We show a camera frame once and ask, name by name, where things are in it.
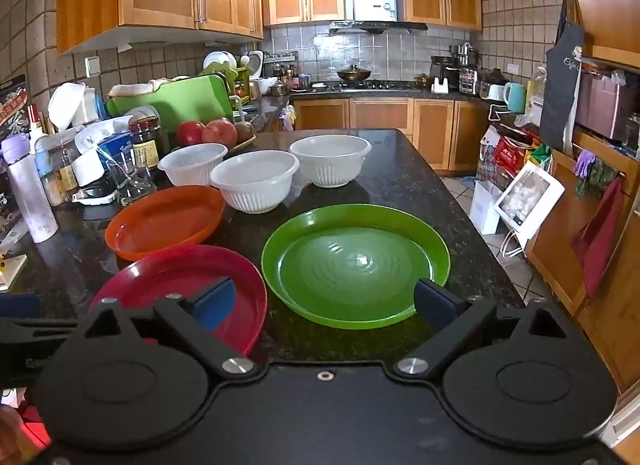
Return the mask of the orange plastic plate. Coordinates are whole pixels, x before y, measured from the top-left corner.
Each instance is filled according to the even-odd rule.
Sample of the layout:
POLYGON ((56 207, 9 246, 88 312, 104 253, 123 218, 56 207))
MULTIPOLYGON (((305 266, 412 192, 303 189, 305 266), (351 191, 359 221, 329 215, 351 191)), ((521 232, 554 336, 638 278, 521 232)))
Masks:
POLYGON ((224 207, 224 198, 212 187, 156 191, 128 205, 110 221, 104 233, 105 243, 128 261, 165 248, 198 244, 217 229, 224 207))

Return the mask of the yellow fruit tray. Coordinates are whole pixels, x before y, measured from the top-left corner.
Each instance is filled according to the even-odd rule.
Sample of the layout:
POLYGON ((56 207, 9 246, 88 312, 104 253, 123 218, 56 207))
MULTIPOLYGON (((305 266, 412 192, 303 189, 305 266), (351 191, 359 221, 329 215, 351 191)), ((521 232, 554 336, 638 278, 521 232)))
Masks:
POLYGON ((235 144, 234 147, 232 148, 228 148, 228 153, 238 153, 242 150, 244 150, 245 148, 248 148, 249 146, 251 146, 252 144, 254 144, 255 140, 257 138, 257 135, 253 135, 250 138, 240 142, 239 144, 235 144))

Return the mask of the red hanging towel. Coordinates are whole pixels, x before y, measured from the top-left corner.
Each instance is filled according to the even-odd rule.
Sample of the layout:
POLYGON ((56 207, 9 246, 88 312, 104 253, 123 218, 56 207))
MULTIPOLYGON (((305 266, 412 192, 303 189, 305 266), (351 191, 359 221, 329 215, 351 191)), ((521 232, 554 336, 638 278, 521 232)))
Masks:
POLYGON ((599 291, 613 251, 614 234, 623 206, 622 185, 622 177, 616 177, 610 183, 596 214, 578 231, 570 243, 582 266, 582 276, 589 297, 593 297, 599 291))

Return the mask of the teal electric kettle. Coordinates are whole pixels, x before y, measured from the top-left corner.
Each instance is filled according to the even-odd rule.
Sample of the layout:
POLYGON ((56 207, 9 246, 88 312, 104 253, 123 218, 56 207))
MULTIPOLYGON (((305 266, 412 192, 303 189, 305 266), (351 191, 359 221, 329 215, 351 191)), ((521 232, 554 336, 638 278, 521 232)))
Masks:
POLYGON ((526 87, 518 83, 506 83, 503 101, 511 113, 523 114, 526 106, 526 87))

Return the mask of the dark jar red lid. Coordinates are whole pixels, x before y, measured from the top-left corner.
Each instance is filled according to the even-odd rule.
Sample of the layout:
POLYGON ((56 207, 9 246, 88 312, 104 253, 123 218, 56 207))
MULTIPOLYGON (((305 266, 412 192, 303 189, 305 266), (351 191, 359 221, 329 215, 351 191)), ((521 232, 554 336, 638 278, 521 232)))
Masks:
POLYGON ((128 125, 134 165, 155 170, 160 162, 160 121, 154 116, 133 118, 128 125))

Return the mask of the clear glass cup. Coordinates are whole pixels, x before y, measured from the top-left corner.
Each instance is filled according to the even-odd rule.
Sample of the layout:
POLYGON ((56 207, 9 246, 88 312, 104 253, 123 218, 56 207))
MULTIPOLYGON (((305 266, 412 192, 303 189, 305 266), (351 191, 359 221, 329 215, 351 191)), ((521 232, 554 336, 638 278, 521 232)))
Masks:
POLYGON ((138 167, 131 154, 119 153, 111 157, 110 163, 115 170, 116 190, 121 207, 127 207, 157 190, 149 170, 138 167))

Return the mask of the black wok on stove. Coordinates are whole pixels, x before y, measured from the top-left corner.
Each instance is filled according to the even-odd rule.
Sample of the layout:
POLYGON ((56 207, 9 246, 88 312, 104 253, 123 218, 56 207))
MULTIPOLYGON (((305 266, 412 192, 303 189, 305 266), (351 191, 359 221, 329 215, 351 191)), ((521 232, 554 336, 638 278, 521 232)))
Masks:
POLYGON ((338 70, 337 75, 344 82, 360 83, 363 81, 367 81, 367 79, 371 76, 371 71, 358 68, 358 66, 352 64, 348 68, 338 70))

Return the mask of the red apple right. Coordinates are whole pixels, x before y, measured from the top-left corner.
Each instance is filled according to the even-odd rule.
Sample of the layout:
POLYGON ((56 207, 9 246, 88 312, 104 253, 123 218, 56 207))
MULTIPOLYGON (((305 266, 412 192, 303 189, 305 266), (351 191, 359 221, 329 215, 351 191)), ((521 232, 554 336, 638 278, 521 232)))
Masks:
POLYGON ((225 118, 209 122, 202 131, 203 144, 222 144, 228 149, 238 142, 238 131, 233 123, 225 118))

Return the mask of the red apple left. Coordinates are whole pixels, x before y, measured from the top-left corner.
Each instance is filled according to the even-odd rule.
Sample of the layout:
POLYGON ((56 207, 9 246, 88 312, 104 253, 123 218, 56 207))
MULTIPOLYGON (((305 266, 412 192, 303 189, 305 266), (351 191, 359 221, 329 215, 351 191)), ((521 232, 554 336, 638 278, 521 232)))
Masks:
POLYGON ((195 146, 203 142, 205 125, 199 121, 182 123, 176 131, 177 144, 180 147, 195 146))

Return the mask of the green plastic plate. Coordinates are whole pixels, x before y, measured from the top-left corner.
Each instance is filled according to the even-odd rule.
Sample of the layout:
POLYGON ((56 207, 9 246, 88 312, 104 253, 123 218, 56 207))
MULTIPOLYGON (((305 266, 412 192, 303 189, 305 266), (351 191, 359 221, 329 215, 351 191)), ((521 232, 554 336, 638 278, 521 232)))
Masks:
POLYGON ((332 205, 300 214, 262 249, 269 289, 297 315, 333 329, 381 329, 416 313, 413 290, 448 281, 439 233, 396 208, 332 205))

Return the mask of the white ribbed bowl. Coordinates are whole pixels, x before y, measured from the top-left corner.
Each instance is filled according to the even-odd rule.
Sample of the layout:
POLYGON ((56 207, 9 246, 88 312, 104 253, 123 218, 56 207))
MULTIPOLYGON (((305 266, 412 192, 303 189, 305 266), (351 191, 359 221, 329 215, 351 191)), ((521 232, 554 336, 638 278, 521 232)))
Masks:
POLYGON ((293 142, 288 150, 299 160, 303 176, 319 188, 346 186, 361 172, 372 146, 350 135, 320 135, 293 142))
POLYGON ((209 180, 235 211, 264 214, 285 200, 298 169, 299 160, 295 155, 260 150, 220 163, 209 173, 209 180))
POLYGON ((210 173, 227 154, 228 148, 223 144, 194 144, 167 154, 158 168, 175 187, 209 187, 210 173))

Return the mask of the green cutting board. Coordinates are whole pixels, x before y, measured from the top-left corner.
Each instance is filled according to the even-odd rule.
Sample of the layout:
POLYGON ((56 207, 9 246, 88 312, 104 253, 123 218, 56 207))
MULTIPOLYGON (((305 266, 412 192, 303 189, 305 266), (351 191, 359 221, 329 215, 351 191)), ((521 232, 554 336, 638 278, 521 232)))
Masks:
POLYGON ((165 82, 155 92, 141 95, 113 96, 106 100, 113 116, 130 114, 134 108, 151 106, 160 115, 160 125, 167 133, 175 133, 185 122, 208 124, 218 118, 233 120, 226 84, 216 74, 165 82))

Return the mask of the dark hanging apron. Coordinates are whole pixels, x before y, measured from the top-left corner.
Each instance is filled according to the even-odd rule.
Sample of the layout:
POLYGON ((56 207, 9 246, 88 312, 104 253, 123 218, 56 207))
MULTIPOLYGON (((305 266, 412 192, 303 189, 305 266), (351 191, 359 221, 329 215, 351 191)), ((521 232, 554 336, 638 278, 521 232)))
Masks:
POLYGON ((579 23, 577 0, 562 0, 555 44, 546 53, 539 133, 544 144, 563 153, 573 152, 573 132, 582 73, 585 29, 579 23))

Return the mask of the red apple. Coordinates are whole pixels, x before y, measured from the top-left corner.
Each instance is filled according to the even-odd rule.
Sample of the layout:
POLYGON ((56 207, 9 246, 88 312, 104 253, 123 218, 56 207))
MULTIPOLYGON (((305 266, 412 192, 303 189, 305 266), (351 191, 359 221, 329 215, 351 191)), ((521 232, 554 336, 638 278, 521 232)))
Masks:
POLYGON ((176 131, 177 144, 180 147, 195 146, 203 142, 205 125, 199 121, 182 123, 176 131))
POLYGON ((202 131, 203 144, 222 144, 228 149, 238 142, 238 131, 233 123, 225 118, 209 122, 202 131))

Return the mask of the magenta plastic plate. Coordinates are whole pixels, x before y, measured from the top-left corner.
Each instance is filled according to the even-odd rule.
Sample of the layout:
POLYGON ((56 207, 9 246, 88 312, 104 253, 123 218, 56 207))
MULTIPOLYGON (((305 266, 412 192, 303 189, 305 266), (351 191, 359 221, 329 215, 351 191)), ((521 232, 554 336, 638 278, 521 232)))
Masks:
POLYGON ((157 251, 116 273, 91 303, 115 298, 127 308, 152 306, 170 293, 191 297, 221 277, 233 282, 233 308, 214 329, 228 346, 249 355, 258 342, 268 310, 268 293, 262 275, 244 256, 212 245, 184 245, 157 251))

